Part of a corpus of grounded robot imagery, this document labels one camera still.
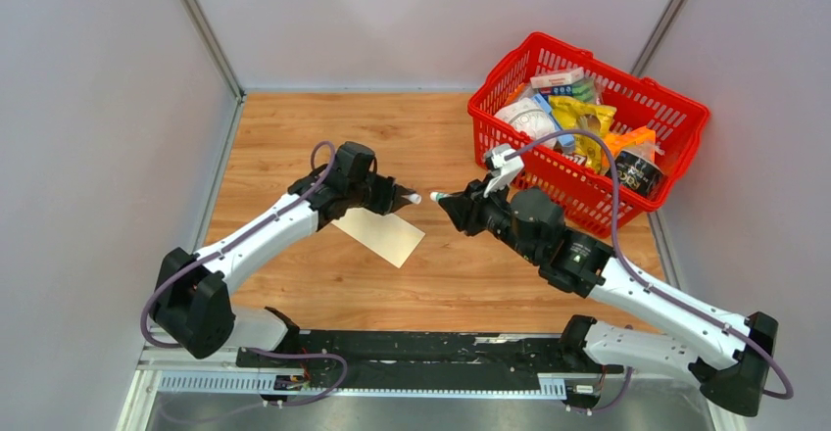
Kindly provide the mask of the green white glue stick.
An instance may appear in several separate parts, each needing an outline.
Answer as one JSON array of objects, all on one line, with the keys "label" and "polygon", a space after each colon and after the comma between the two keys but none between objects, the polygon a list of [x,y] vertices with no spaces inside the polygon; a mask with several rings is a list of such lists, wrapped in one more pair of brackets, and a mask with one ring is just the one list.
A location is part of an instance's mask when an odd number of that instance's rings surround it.
[{"label": "green white glue stick", "polygon": [[433,191],[430,193],[429,197],[431,201],[438,203],[441,199],[448,197],[448,194],[444,192]]}]

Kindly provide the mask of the cream paper envelope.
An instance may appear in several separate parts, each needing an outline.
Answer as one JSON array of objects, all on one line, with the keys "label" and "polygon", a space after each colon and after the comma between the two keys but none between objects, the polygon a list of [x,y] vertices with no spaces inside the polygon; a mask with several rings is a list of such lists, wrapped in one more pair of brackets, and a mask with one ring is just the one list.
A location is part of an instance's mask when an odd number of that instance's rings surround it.
[{"label": "cream paper envelope", "polygon": [[409,259],[425,233],[401,217],[350,209],[333,225],[396,268]]}]

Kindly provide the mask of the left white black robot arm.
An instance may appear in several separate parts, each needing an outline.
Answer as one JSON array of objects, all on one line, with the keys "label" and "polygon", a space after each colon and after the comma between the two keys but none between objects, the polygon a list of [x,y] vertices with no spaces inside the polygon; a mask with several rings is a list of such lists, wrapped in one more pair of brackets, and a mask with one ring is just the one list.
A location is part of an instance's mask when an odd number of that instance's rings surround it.
[{"label": "left white black robot arm", "polygon": [[144,339],[164,349],[181,348],[204,359],[231,338],[237,316],[231,295],[257,270],[351,209],[388,216],[417,205],[412,188],[377,171],[367,146],[347,141],[327,148],[326,163],[288,186],[263,213],[218,242],[189,253],[181,247],[162,258],[156,286],[142,309]]}]

